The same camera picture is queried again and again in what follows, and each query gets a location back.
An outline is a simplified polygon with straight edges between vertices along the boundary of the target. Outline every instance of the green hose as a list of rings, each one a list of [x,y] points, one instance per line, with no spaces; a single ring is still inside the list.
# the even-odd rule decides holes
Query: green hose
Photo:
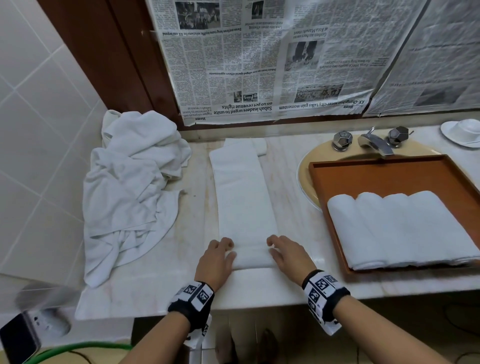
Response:
[[[82,348],[108,348],[108,349],[132,350],[132,346],[129,344],[115,344],[113,342],[106,342],[106,341],[85,341],[85,342],[78,342],[76,344],[63,345],[57,348],[47,350],[46,352],[41,352],[39,355],[36,355],[33,358],[27,360],[24,364],[37,364],[51,358],[52,356],[62,354],[63,352],[69,352],[71,350],[82,349]]]

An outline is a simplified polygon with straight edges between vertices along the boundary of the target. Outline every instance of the person's left hand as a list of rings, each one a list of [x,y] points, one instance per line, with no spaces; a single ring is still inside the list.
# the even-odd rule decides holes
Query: person's left hand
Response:
[[[233,241],[230,238],[222,238],[220,242],[212,240],[198,262],[195,280],[207,283],[214,292],[217,292],[232,272],[233,260],[237,253],[230,252],[225,257],[225,252],[232,248]]]

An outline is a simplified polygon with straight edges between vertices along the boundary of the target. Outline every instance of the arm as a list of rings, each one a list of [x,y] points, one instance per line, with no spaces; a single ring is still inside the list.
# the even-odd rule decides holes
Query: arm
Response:
[[[220,242],[212,240],[205,254],[200,258],[195,273],[195,281],[207,283],[217,292],[232,272],[236,253],[225,258],[225,252],[233,248],[231,239]],[[177,352],[187,339],[190,322],[179,312],[169,312],[148,334],[130,351],[120,364],[171,364]]]
[[[302,286],[317,269],[300,244],[285,236],[267,239],[270,254],[291,281]],[[439,353],[351,296],[345,296],[333,308],[334,317],[358,346],[376,364],[448,364]]]

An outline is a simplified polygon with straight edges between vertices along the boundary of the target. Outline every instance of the saucer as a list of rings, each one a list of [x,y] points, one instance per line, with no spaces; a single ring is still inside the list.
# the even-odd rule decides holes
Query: saucer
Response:
[[[466,146],[467,148],[480,148],[480,140],[476,141],[474,143],[464,143],[460,142],[459,140],[453,139],[451,136],[448,135],[448,132],[450,129],[457,124],[458,121],[446,121],[442,125],[440,125],[440,130],[442,131],[442,134],[445,135],[445,137],[449,140],[451,140],[454,143],[457,143],[461,146]]]

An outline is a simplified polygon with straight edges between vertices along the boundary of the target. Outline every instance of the chrome faucet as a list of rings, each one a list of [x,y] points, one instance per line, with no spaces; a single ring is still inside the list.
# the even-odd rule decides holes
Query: chrome faucet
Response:
[[[373,134],[375,127],[372,127],[368,133],[362,134],[358,137],[359,145],[363,148],[371,147],[376,152],[378,152],[382,158],[389,158],[394,156],[391,146],[387,142],[379,137],[378,135]]]

